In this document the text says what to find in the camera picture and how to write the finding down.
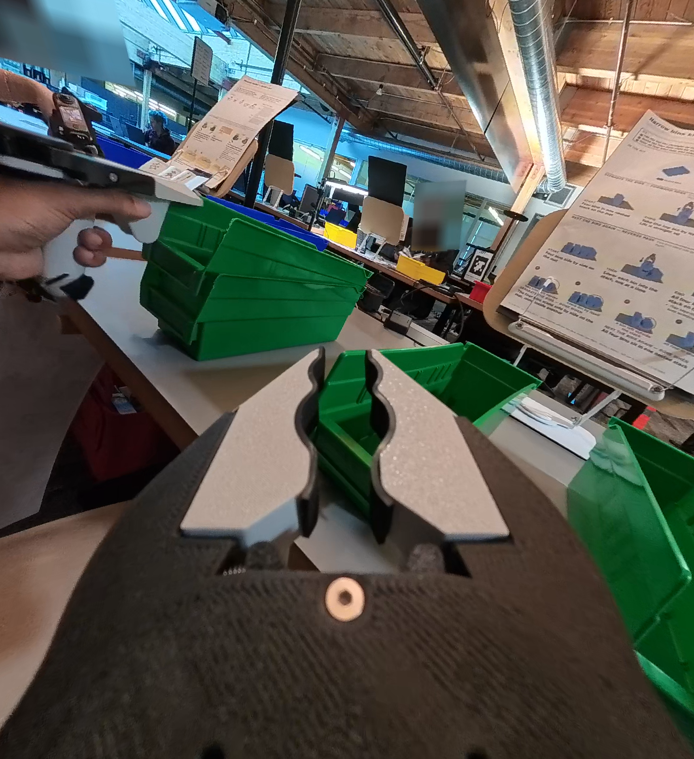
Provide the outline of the grey desk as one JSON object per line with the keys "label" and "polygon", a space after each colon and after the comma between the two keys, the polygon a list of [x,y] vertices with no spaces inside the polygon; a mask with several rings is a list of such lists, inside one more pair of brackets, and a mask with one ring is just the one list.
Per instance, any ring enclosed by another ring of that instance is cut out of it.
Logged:
{"label": "grey desk", "polygon": [[[61,309],[179,449],[320,345],[194,361],[168,342],[156,318],[140,306],[145,266],[144,262],[109,259],[91,275],[95,285],[86,298],[66,300]],[[328,373],[344,351],[417,346],[354,310],[338,339],[323,347]],[[584,459],[510,418],[485,434],[567,514],[567,488]],[[399,571],[394,547],[375,543],[370,528],[352,513],[342,491],[326,476],[320,479],[320,498],[316,529],[311,537],[296,540],[291,558],[306,557],[305,566],[309,562],[332,574]]]}

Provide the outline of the red bag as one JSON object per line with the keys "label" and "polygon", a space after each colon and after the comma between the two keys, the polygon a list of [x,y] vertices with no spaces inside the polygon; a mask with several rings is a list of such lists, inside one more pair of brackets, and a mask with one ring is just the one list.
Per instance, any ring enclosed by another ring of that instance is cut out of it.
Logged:
{"label": "red bag", "polygon": [[108,365],[101,368],[86,391],[70,433],[96,483],[161,468],[179,452]]}

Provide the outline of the black disc floor lamp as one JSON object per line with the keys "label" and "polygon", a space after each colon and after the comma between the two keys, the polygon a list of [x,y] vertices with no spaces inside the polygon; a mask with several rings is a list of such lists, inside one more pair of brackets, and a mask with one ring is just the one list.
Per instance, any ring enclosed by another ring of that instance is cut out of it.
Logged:
{"label": "black disc floor lamp", "polygon": [[513,210],[504,211],[504,223],[495,234],[494,241],[490,246],[494,252],[490,275],[497,277],[507,264],[518,242],[519,235],[522,233],[520,229],[528,220],[528,216],[522,213],[516,213]]}

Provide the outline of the person's trouser leg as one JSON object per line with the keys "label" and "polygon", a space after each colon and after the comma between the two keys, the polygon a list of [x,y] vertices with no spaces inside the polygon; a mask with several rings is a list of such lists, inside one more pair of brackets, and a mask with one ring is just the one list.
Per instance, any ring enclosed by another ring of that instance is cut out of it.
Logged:
{"label": "person's trouser leg", "polygon": [[0,727],[35,677],[83,570],[131,504],[0,538]]}

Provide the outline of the silver ribbed duct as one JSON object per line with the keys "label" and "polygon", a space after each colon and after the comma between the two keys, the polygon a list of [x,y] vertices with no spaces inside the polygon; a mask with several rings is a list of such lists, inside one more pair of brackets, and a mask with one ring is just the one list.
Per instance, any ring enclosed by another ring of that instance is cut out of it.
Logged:
{"label": "silver ribbed duct", "polygon": [[567,185],[565,151],[560,120],[552,4],[546,1],[509,1],[518,53],[541,148],[547,191]]}

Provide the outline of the black battery charger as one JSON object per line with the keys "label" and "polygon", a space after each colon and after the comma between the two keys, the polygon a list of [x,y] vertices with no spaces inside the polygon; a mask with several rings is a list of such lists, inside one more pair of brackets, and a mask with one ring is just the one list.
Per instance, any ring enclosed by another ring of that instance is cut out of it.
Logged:
{"label": "black battery charger", "polygon": [[356,307],[364,313],[378,314],[381,306],[391,296],[395,284],[396,282],[392,278],[374,272],[367,280]]}

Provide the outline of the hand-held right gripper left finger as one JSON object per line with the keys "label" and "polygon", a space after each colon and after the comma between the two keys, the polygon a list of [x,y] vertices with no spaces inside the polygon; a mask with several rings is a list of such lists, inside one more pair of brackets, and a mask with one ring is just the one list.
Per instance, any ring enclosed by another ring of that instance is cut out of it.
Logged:
{"label": "hand-held right gripper left finger", "polygon": [[320,495],[310,437],[324,378],[325,349],[318,347],[239,406],[183,517],[183,536],[248,549],[312,535]]}

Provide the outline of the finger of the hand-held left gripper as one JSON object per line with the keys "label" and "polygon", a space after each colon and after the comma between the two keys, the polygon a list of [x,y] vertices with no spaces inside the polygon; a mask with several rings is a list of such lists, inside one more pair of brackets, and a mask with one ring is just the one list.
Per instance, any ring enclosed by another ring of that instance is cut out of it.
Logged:
{"label": "finger of the hand-held left gripper", "polygon": [[115,217],[118,228],[142,244],[158,240],[171,206],[201,207],[204,201],[194,190],[162,177],[129,177],[122,189],[143,200],[150,208],[149,216],[141,220],[126,221],[123,216]]}

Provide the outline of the person's left hand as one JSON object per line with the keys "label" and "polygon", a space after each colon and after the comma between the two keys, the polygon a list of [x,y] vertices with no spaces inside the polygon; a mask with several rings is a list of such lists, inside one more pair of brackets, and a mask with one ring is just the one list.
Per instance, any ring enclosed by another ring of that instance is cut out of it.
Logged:
{"label": "person's left hand", "polygon": [[134,222],[150,214],[149,204],[122,191],[0,176],[0,281],[41,275],[42,248],[75,221]]}

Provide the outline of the green plastic bin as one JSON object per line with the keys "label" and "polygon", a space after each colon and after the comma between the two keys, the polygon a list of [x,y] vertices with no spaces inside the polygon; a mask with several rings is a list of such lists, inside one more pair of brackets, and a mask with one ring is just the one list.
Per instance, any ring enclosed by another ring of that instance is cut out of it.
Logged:
{"label": "green plastic bin", "polygon": [[206,198],[201,206],[171,204],[159,238],[143,256],[197,293],[219,275],[297,280],[362,290],[371,272],[319,250],[275,226]]}
{"label": "green plastic bin", "polygon": [[694,458],[610,421],[568,486],[567,508],[694,751]]}
{"label": "green plastic bin", "polygon": [[364,289],[221,273],[203,277],[193,293],[150,262],[140,304],[171,344],[196,361],[210,361],[332,342]]}
{"label": "green plastic bin", "polygon": [[[382,353],[453,413],[491,434],[540,381],[471,343],[386,349]],[[320,393],[314,432],[320,469],[342,490],[356,513],[370,520],[371,460],[380,438],[371,425],[365,351],[342,353]]]}

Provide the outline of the printed instruction sheet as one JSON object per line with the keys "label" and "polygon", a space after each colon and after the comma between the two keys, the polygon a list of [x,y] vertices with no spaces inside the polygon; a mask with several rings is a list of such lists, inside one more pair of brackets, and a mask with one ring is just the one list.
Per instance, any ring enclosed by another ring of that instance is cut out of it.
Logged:
{"label": "printed instruction sheet", "polygon": [[570,356],[694,398],[694,130],[648,111],[501,308]]}

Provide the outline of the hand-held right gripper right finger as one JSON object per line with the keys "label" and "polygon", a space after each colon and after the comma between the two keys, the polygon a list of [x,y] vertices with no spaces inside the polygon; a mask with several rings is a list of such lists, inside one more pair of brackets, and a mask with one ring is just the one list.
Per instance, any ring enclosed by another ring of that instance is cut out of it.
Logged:
{"label": "hand-held right gripper right finger", "polygon": [[469,422],[377,350],[367,352],[369,522],[376,541],[470,544],[510,531],[464,436]]}

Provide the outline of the blue plastic bin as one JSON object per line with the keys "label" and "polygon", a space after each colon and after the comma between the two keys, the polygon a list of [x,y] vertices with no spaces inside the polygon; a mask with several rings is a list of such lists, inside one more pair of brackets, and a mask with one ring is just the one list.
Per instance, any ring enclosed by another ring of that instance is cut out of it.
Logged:
{"label": "blue plastic bin", "polygon": [[284,219],[279,219],[274,215],[258,211],[254,208],[249,209],[234,202],[226,201],[213,196],[206,196],[206,199],[224,206],[233,213],[236,213],[238,215],[245,215],[248,218],[253,219],[259,223],[264,223],[267,226],[278,230],[279,232],[284,232],[285,234],[289,234],[292,237],[298,238],[303,242],[313,244],[314,247],[319,251],[325,251],[328,247],[327,240],[322,236],[309,232],[304,228],[285,221]]}
{"label": "blue plastic bin", "polygon": [[128,168],[139,169],[153,158],[141,150],[110,138],[99,136],[97,141],[105,159]]}

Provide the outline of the black white marker sign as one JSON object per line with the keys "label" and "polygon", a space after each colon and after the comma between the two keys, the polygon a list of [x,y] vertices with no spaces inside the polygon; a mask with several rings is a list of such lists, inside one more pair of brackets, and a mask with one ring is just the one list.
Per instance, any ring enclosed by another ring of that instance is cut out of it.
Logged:
{"label": "black white marker sign", "polygon": [[471,284],[483,281],[495,256],[488,247],[475,246],[465,265],[462,279]]}

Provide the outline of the person's white shirt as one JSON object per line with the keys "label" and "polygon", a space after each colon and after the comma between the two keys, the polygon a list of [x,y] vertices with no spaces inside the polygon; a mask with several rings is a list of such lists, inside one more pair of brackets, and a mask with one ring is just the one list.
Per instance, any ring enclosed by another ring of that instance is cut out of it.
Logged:
{"label": "person's white shirt", "polygon": [[0,530],[36,514],[84,395],[102,367],[64,334],[57,305],[0,287]]}

